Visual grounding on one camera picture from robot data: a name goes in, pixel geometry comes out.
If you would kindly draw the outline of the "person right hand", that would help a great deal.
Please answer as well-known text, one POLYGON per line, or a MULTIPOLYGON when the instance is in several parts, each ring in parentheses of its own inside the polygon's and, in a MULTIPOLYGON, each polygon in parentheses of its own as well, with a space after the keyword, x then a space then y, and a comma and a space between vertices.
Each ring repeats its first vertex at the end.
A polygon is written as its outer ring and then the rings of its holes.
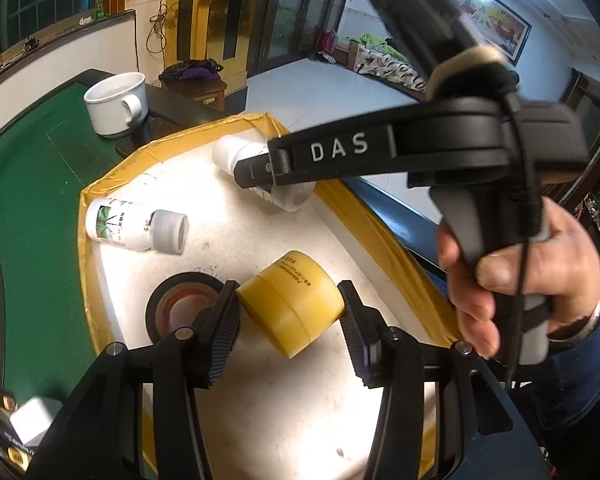
POLYGON ((558 344, 586 338, 600 320, 600 255, 580 222, 549 198, 543 200, 550 238, 510 246, 480 259, 471 269, 445 222, 438 227, 439 263, 448 274, 449 297, 465 340, 490 359, 501 345, 494 323, 495 296, 517 293, 520 264, 526 264, 522 292, 553 299, 547 333, 558 344))

